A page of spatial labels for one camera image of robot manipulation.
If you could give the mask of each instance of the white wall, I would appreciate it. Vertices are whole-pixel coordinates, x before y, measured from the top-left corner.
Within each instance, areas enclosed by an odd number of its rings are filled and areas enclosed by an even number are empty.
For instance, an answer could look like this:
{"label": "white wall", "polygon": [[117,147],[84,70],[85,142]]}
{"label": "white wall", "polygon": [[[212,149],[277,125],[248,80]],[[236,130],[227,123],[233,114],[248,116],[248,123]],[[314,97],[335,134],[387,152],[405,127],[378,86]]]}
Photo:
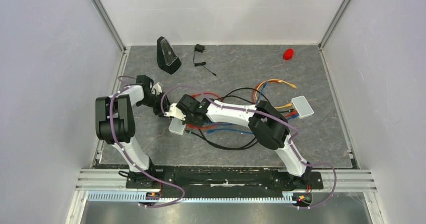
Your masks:
{"label": "white wall", "polygon": [[64,223],[120,53],[90,0],[0,0],[0,223]]}
{"label": "white wall", "polygon": [[101,0],[126,45],[319,43],[342,0]]}
{"label": "white wall", "polygon": [[426,0],[353,0],[325,47],[389,223],[424,223]]}

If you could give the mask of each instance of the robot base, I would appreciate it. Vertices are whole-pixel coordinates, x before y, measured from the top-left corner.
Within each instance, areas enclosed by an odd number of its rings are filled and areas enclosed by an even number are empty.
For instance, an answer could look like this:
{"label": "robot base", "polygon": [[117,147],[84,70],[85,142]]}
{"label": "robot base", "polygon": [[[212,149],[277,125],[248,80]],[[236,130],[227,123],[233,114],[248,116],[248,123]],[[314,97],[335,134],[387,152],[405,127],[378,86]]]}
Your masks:
{"label": "robot base", "polygon": [[[323,189],[319,172],[311,172],[307,184],[295,181],[295,177],[278,168],[252,167],[201,167],[201,166],[155,166],[155,177],[179,185],[185,189],[186,198],[234,198],[234,197],[282,197],[283,191],[295,189]],[[130,172],[126,188],[160,188],[154,182],[146,186],[145,175]],[[180,190],[161,185],[161,197],[174,198],[181,195]]]}

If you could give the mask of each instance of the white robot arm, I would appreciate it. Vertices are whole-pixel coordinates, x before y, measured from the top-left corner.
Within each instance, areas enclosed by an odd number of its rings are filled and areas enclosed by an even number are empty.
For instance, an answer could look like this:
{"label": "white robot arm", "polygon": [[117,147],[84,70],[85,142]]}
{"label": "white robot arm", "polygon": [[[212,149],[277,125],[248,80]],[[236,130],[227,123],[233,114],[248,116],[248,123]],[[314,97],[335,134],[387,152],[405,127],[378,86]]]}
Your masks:
{"label": "white robot arm", "polygon": [[[215,103],[218,105],[216,106],[207,99],[199,102],[192,96],[185,94],[178,103],[170,104],[166,98],[163,102],[163,107],[168,109],[168,111],[163,115],[160,110],[162,95],[161,87],[158,84],[153,85],[153,81],[149,77],[142,75],[137,77],[136,85],[132,85],[120,93],[114,103],[110,102],[111,96],[96,99],[96,134],[99,139],[112,144],[123,155],[131,171],[138,172],[126,158],[123,152],[124,149],[126,149],[126,153],[133,160],[133,163],[143,170],[148,170],[152,165],[150,158],[142,151],[134,138],[135,122],[132,106],[143,104],[152,107],[155,115],[171,117],[172,123],[169,130],[175,134],[182,135],[186,124],[201,127],[205,123],[226,122],[245,126],[252,131],[261,145],[275,150],[284,162],[289,174],[302,178],[303,182],[306,182],[309,178],[311,168],[303,164],[303,162],[307,163],[304,158],[301,157],[299,160],[297,155],[301,155],[293,142],[289,141],[290,133],[288,127],[272,119],[247,111],[249,109],[260,110],[287,122],[268,102],[260,101],[258,105],[235,105],[216,100]],[[109,115],[108,111],[105,111],[110,104],[114,104],[114,130],[123,148],[112,139]],[[236,106],[246,109],[246,111],[223,108],[222,106]]]}

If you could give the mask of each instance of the red object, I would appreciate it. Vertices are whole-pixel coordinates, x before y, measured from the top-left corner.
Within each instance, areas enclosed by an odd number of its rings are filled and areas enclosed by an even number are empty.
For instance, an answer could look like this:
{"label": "red object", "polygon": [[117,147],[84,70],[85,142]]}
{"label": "red object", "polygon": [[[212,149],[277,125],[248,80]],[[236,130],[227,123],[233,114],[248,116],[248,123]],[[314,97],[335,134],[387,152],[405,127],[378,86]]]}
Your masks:
{"label": "red object", "polygon": [[284,54],[282,55],[282,59],[284,60],[290,60],[293,57],[294,51],[293,49],[289,48],[285,50]]}

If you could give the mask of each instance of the gray speckled surface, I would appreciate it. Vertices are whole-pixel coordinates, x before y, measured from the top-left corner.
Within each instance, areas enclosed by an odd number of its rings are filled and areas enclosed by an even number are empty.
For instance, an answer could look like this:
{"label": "gray speckled surface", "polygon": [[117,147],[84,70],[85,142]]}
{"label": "gray speckled surface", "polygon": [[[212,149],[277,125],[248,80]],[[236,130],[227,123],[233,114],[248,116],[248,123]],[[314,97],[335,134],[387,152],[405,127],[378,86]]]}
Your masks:
{"label": "gray speckled surface", "polygon": [[[294,57],[283,63],[283,52],[291,47]],[[167,90],[178,84],[198,86],[224,96],[239,87],[254,87],[265,79],[278,78],[297,85],[293,89],[284,83],[269,83],[264,90],[274,106],[284,105],[294,97],[304,95],[314,114],[305,119],[291,119],[290,124],[300,129],[294,140],[300,153],[311,163],[331,162],[336,167],[351,167],[347,145],[336,107],[327,81],[323,63],[316,46],[206,46],[204,53],[196,53],[195,62],[206,61],[206,67],[192,63],[193,46],[174,46],[182,66],[173,75],[160,70],[155,46],[132,46],[125,75],[146,74],[155,82],[162,82]],[[170,93],[171,102],[178,102],[191,89],[177,89]],[[251,91],[237,95],[250,99]],[[226,102],[243,104],[239,99]],[[260,144],[244,151],[225,151],[211,147],[190,134],[183,136],[168,131],[169,119],[160,119],[148,107],[134,108],[136,138],[143,151],[158,165],[213,165],[213,166],[284,166],[277,154]],[[252,135],[217,131],[207,137],[218,144],[239,147]],[[101,164],[125,164],[122,156],[111,146],[104,146]]]}

